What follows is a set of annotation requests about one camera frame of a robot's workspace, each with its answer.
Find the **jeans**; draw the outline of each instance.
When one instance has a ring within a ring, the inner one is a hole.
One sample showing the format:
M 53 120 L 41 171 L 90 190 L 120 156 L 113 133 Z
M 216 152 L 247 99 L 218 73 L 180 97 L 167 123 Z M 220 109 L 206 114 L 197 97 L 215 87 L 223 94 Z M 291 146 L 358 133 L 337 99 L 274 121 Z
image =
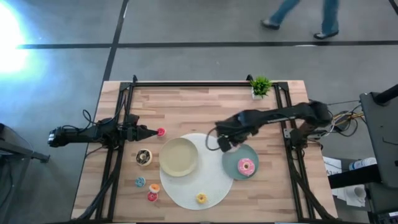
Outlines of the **jeans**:
M 285 0 L 278 11 L 269 19 L 271 23 L 280 25 L 288 12 L 290 12 L 300 0 Z M 323 22 L 322 34 L 328 35 L 338 31 L 338 12 L 339 0 L 324 0 L 323 2 Z

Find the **pink donut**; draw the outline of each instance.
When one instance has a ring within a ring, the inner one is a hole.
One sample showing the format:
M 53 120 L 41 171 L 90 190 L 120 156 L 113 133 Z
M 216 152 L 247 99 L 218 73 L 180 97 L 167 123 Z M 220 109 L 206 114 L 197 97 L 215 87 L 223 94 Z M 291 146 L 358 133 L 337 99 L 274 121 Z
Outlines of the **pink donut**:
M 254 173 L 254 168 L 255 165 L 253 161 L 248 158 L 240 159 L 238 162 L 238 171 L 245 176 L 252 175 Z

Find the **white pot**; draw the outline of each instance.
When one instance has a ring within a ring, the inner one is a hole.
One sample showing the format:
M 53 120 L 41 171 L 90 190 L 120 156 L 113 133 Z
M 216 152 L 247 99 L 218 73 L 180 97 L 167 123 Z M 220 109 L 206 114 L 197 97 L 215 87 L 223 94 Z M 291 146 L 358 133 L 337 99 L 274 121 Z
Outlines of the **white pot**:
M 260 95 L 255 95 L 253 87 L 251 88 L 251 96 L 254 100 L 262 100 L 262 97 Z

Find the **blue donut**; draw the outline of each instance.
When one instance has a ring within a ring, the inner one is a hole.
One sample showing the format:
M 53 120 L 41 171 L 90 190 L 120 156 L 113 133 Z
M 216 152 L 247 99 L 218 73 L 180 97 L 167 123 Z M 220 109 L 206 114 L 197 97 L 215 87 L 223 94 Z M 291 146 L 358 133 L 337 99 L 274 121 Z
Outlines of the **blue donut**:
M 145 185 L 145 178 L 143 177 L 138 177 L 136 179 L 136 186 L 137 187 L 143 187 Z

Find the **beige plate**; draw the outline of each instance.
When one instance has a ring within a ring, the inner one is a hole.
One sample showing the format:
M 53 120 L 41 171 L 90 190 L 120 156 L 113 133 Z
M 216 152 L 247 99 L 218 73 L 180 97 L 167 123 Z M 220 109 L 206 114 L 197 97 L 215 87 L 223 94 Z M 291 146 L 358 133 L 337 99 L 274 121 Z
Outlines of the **beige plate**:
M 185 176 L 191 173 L 198 164 L 198 149 L 185 138 L 169 140 L 160 150 L 159 163 L 168 175 Z

